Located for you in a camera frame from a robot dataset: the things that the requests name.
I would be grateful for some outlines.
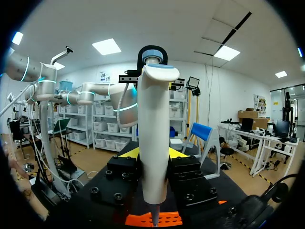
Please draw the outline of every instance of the white shelving unit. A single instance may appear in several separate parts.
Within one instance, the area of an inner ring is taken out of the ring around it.
[[[109,101],[109,99],[105,98],[105,99],[97,99],[95,101]],[[95,114],[95,103],[93,103],[92,105],[92,127],[93,122],[94,122],[94,118],[99,117],[99,118],[110,118],[113,119],[114,121],[116,121],[116,116],[115,115],[104,115],[104,114]],[[130,134],[122,134],[120,133],[120,131],[118,133],[113,133],[113,132],[109,132],[108,130],[105,131],[96,131],[94,129],[92,129],[92,142],[93,142],[93,148],[99,148],[99,149],[105,149],[105,150],[110,150],[110,151],[115,151],[115,152],[119,152],[119,150],[117,149],[111,149],[111,148],[107,148],[107,147],[101,147],[95,144],[95,138],[97,134],[102,134],[102,135],[110,135],[110,136],[120,136],[120,137],[126,137],[126,138],[131,138],[132,141],[135,141],[135,126],[131,127],[131,133]]]
[[[80,130],[80,131],[86,132],[86,138],[83,139],[83,140],[77,140],[75,138],[70,138],[67,135],[66,136],[67,136],[67,140],[72,141],[72,142],[76,142],[78,144],[85,145],[85,146],[87,146],[87,149],[89,149],[90,145],[93,143],[92,138],[91,138],[92,127],[90,125],[88,125],[88,122],[90,122],[90,116],[91,116],[89,111],[90,111],[90,108],[88,106],[86,106],[86,112],[84,114],[58,112],[58,114],[63,115],[63,118],[72,118],[72,117],[75,117],[75,118],[82,117],[82,118],[84,118],[85,125],[73,125],[73,126],[67,125],[67,128],[71,129],[72,131],[73,130]]]
[[[186,122],[187,122],[187,105],[188,105],[188,91],[185,92],[186,93],[186,99],[170,99],[170,103],[171,102],[180,102],[182,103],[182,117],[180,118],[170,118],[170,121],[179,121],[181,122],[181,127],[182,127],[182,131],[179,132],[179,136],[175,136],[175,137],[171,137],[171,139],[184,139],[184,137],[186,136]],[[134,131],[134,139],[136,141],[138,141],[138,136],[136,133],[137,127],[134,127],[135,131]]]

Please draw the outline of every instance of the wooden floor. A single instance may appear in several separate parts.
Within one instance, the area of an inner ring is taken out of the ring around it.
[[[6,145],[6,148],[10,152],[10,154],[14,157],[14,152],[11,150],[10,142],[8,139],[8,136],[3,136],[4,140],[7,140],[9,143]],[[58,146],[60,145],[59,139],[56,139],[56,142]],[[37,171],[37,165],[34,160],[34,152],[31,146],[26,146],[23,148],[24,153],[30,155],[30,159],[28,162],[31,162],[35,165],[34,172]],[[87,173],[91,171],[100,171],[107,163],[107,161],[116,154],[116,152],[110,152],[106,150],[96,149],[94,150],[91,146],[90,149],[87,149],[83,145],[79,145],[77,143],[71,142],[71,159],[73,163],[78,166],[80,169],[86,171]],[[291,165],[289,174],[291,173],[297,173],[301,160],[303,159],[305,152],[305,144],[303,142],[300,142],[296,155],[294,158],[294,161]],[[254,155],[256,153],[256,149],[252,151],[248,151],[249,154]],[[22,166],[24,164],[24,159],[21,153],[20,149],[15,149],[15,156],[18,161],[18,163]],[[248,165],[249,167],[252,166],[253,161],[247,160],[247,158],[239,153],[234,153],[233,156],[237,158],[238,160],[242,161],[244,164]],[[260,174],[264,176],[266,179],[268,179],[270,182],[275,183],[277,180],[283,177],[284,172],[286,171],[286,167],[288,166],[289,160],[287,161],[287,164],[283,164],[283,157],[280,154],[277,154],[275,157],[271,158],[272,161],[280,160],[282,161],[280,165],[278,166],[278,170],[264,170]],[[237,162],[232,157],[227,158],[227,162],[232,164],[232,168],[230,170],[225,170],[224,172],[247,194],[247,195],[261,195],[269,186],[269,183],[259,177],[255,176],[252,177],[249,175],[250,170],[242,165],[241,163]],[[293,179],[287,180],[287,184],[291,185],[293,183]],[[30,190],[30,184],[25,179],[17,180],[17,184],[20,187],[20,190],[23,191],[25,189]],[[38,199],[31,194],[30,197],[28,197],[30,200],[30,204],[33,206],[33,208],[37,211],[38,214],[40,214],[43,218],[46,218],[48,212],[44,208],[44,206],[38,201]],[[270,204],[273,207],[276,207],[277,205],[270,201]]]

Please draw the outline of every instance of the black cable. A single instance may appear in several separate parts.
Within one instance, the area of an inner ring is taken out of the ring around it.
[[[290,175],[287,175],[281,179],[279,179],[277,182],[275,182],[273,185],[270,185],[268,187],[268,189],[261,195],[261,197],[263,196],[266,196],[276,185],[278,185],[279,183],[281,183],[282,181],[288,179],[288,178],[291,178],[291,177],[296,177],[297,174],[290,174]]]

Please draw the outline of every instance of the orange pad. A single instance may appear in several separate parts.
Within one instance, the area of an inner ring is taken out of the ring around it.
[[[125,225],[152,228],[152,214],[148,212],[141,216],[129,215],[126,218]],[[160,212],[158,225],[159,227],[171,227],[178,225],[182,225],[182,221],[177,211]]]

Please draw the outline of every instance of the computer monitor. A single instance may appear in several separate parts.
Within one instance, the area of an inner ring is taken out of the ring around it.
[[[276,122],[276,137],[288,137],[289,133],[289,121],[277,121]]]

